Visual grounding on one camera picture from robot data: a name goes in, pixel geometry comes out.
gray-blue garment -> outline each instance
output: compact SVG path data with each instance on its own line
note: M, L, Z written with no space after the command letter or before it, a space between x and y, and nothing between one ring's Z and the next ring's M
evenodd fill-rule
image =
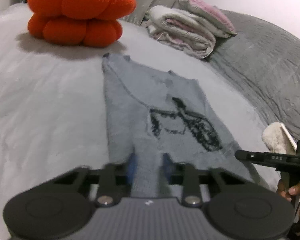
M189 162L199 169L223 167L260 180L252 164L234 157L240 147L197 80L119 54L105 54L103 70L109 161L123 162L133 151L137 154L133 196L180 196L180 187L167 185L160 172L165 152L175 162Z

bed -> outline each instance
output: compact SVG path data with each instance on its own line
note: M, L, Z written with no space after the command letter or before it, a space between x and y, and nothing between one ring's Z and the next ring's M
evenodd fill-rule
M240 147L267 151L261 134L275 117L264 118L256 101L250 101L240 82L228 74L224 66L229 60L220 63L222 52L234 47L231 39L219 44L208 62L159 44L145 28L127 22L121 22L123 36L108 48L57 46L28 34L31 15L25 4L0 14L0 239L9 237L2 209L12 196L74 167L100 168L108 162L101 67L107 52L197 79ZM244 32L240 21L234 24L239 25L239 35ZM234 61L233 75L238 72L235 66ZM260 183L276 190L279 174L271 168L256 169L263 178Z

stacked orange cushion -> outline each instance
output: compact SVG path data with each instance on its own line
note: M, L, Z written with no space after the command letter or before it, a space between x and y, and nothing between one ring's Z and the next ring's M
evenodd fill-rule
M116 19L130 14L135 0L28 0L31 35L64 45L106 47L122 35Z

round black disc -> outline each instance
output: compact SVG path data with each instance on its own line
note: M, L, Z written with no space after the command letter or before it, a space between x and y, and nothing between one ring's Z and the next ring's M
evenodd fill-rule
M209 202L207 213L220 232L242 240L279 239L294 220L292 205L273 192L220 193Z
M91 211L90 203L79 193L24 192L6 204L3 219L16 236L52 240L82 228Z

fingernail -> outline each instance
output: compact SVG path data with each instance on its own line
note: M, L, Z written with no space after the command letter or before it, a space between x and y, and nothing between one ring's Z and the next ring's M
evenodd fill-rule
M296 193L296 189L294 187L289 188L289 194L294 195Z

